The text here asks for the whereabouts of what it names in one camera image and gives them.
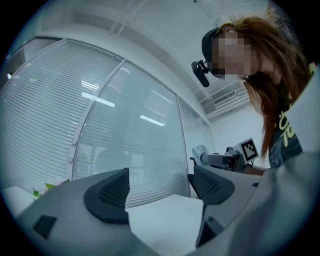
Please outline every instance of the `headset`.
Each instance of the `headset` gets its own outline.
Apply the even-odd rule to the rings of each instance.
[[[203,60],[194,61],[191,63],[191,68],[195,76],[198,78],[203,87],[209,87],[210,82],[206,74],[209,73],[209,69],[205,66]]]

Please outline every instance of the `white table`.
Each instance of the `white table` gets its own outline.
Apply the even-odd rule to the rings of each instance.
[[[182,256],[196,249],[203,202],[181,195],[127,208],[132,233],[161,256]]]

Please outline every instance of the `white ceiling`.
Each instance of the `white ceiling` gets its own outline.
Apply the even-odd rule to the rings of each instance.
[[[201,40],[217,20],[250,12],[265,12],[268,0],[74,0],[68,1],[68,22],[96,26],[125,37],[151,52],[174,71],[201,102],[206,114],[212,100],[241,85],[208,76],[204,88],[191,69],[203,60]]]

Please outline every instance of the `glass partition wall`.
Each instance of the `glass partition wall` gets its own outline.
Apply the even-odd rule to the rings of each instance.
[[[190,147],[209,147],[212,133],[199,117],[188,121],[187,108],[125,59],[56,42],[21,66],[0,95],[1,188],[32,193],[44,183],[129,168],[126,207],[188,197]]]

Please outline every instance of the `white wall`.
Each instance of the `white wall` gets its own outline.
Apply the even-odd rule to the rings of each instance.
[[[211,123],[216,152],[224,154],[227,147],[233,147],[252,138],[260,155],[263,139],[262,129],[263,117],[250,105],[246,105],[243,109]],[[257,158],[254,165],[270,168],[268,156],[264,162],[260,157]]]
[[[209,123],[201,104],[187,85],[154,55],[126,38],[109,35],[104,29],[79,23],[64,24],[42,31],[38,36],[78,40],[126,58],[165,84]]]

